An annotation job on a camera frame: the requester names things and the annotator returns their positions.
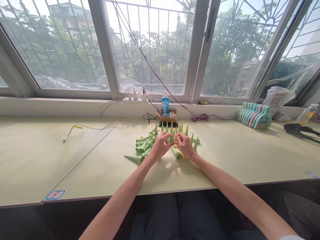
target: juice bottle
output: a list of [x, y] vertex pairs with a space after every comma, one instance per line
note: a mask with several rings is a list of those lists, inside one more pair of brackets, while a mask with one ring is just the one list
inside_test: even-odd
[[318, 111], [317, 107], [319, 104], [311, 104], [310, 107], [305, 108], [300, 116], [297, 118], [295, 123], [299, 123], [301, 126], [305, 126], [310, 118]]

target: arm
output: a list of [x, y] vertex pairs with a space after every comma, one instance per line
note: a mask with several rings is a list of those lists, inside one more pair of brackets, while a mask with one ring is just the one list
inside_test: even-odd
[[190, 138], [175, 135], [178, 148], [193, 161], [229, 201], [249, 218], [269, 240], [279, 240], [296, 232], [260, 197], [225, 171], [201, 158], [192, 148]]
[[166, 139], [170, 136], [170, 133], [162, 132], [157, 137], [149, 155], [109, 199], [79, 240], [114, 238], [148, 171], [175, 144], [167, 143]]

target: plastic bottle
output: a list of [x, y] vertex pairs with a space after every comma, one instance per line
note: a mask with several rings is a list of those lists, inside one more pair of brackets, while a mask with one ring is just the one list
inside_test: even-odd
[[318, 111], [317, 107], [319, 104], [311, 104], [310, 107], [305, 108], [300, 116], [297, 118], [295, 123], [299, 123], [301, 126], [305, 126], [310, 118]]
[[169, 116], [169, 98], [167, 96], [167, 93], [164, 93], [162, 97], [162, 116]]

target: sky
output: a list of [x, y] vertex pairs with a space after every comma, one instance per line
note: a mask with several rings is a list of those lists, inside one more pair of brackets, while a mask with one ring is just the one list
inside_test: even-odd
[[[20, 8], [19, 1], [20, 0], [10, 0], [10, 3], [15, 8]], [[141, 7], [139, 7], [139, 13], [140, 13], [140, 18], [139, 18], [137, 6], [128, 5], [128, 8], [127, 8], [126, 4], [120, 4], [120, 8], [124, 13], [125, 18], [130, 21], [131, 29], [139, 30], [139, 20], [140, 20], [141, 33], [145, 34], [146, 36], [149, 31], [149, 27], [150, 27], [151, 32], [158, 32], [159, 31], [161, 33], [162, 31], [167, 31], [168, 25], [169, 25], [169, 31], [176, 30], [177, 17], [178, 17], [177, 12], [170, 11], [170, 13], [169, 13], [169, 11], [165, 11], [165, 10], [159, 10], [159, 12], [158, 12], [158, 10], [156, 10], [156, 9], [150, 9], [149, 14], [148, 14], [148, 8], [146, 7], [146, 1], [150, 1], [150, 0], [119, 0], [119, 2], [120, 1], [141, 5]], [[284, 12], [285, 7], [287, 6], [286, 0], [279, 0], [279, 1], [280, 1], [280, 4], [279, 4], [277, 10], [272, 12], [272, 15], [275, 15], [276, 21], [280, 20], [281, 14]], [[32, 14], [37, 14], [32, 0], [22, 0], [22, 2], [25, 4], [27, 9]], [[49, 10], [48, 10], [44, 0], [34, 0], [34, 2], [37, 5], [41, 15], [49, 16]], [[47, 0], [47, 2], [49, 5], [57, 4], [57, 0]], [[59, 3], [66, 3], [66, 2], [69, 2], [69, 1], [68, 0], [59, 0]], [[222, 0], [221, 4], [220, 4], [219, 12], [225, 12], [225, 11], [229, 10], [229, 8], [232, 7], [233, 2], [234, 2], [233, 0]], [[253, 8], [259, 10], [261, 8], [261, 6], [263, 6], [264, 1], [263, 0], [248, 0], [248, 2], [252, 5]], [[315, 5], [315, 2], [316, 1], [313, 0], [311, 7], [313, 7]], [[77, 6], [81, 6], [80, 0], [71, 0], [71, 3], [75, 4]], [[89, 4], [88, 4], [88, 0], [82, 0], [82, 3], [83, 3], [83, 6], [85, 9], [90, 9]], [[0, 0], [0, 5], [6, 5], [6, 4], [7, 4], [7, 0]], [[111, 2], [105, 2], [105, 4], [106, 4], [107, 12], [108, 12], [110, 26], [114, 29], [114, 31], [116, 33], [119, 33], [120, 29], [119, 29], [119, 24], [118, 24], [118, 19], [117, 19], [116, 13], [115, 13], [115, 9], [114, 9]], [[176, 11], [183, 10], [182, 5], [177, 0], [151, 0], [151, 6], [155, 7], [155, 8], [163, 8], [163, 9], [176, 10]], [[252, 14], [254, 12], [254, 10], [245, 2], [241, 6], [241, 9], [242, 9], [243, 13], [245, 13], [245, 14]], [[313, 12], [313, 14], [309, 17], [309, 21], [312, 21], [312, 20], [318, 18], [318, 16], [320, 15], [319, 13], [320, 13], [320, 8]], [[186, 19], [185, 14], [180, 13], [179, 16], [181, 17], [182, 21], [185, 21], [185, 19]], [[317, 21], [314, 21], [310, 24], [307, 24], [305, 26], [305, 28], [302, 30], [302, 33], [307, 33], [307, 32], [310, 32], [311, 30], [319, 29], [320, 28], [319, 25], [320, 25], [320, 20], [317, 20]], [[129, 40], [128, 32], [125, 29], [123, 24], [122, 24], [122, 30], [125, 35], [124, 39], [127, 42]], [[299, 37], [296, 40], [296, 43], [294, 44], [294, 46], [308, 43], [313, 35], [314, 35], [314, 33], [310, 33], [310, 34], [304, 35], [303, 37]], [[288, 57], [299, 55], [304, 51], [304, 49], [305, 49], [305, 47], [294, 48], [288, 54]]]

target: person's left hand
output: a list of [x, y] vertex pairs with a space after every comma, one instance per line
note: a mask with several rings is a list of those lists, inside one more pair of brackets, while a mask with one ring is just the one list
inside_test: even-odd
[[159, 136], [157, 136], [156, 141], [153, 144], [153, 147], [148, 155], [148, 158], [155, 163], [159, 160], [170, 147], [175, 145], [177, 142], [168, 143], [167, 138], [171, 137], [171, 133], [163, 131]]

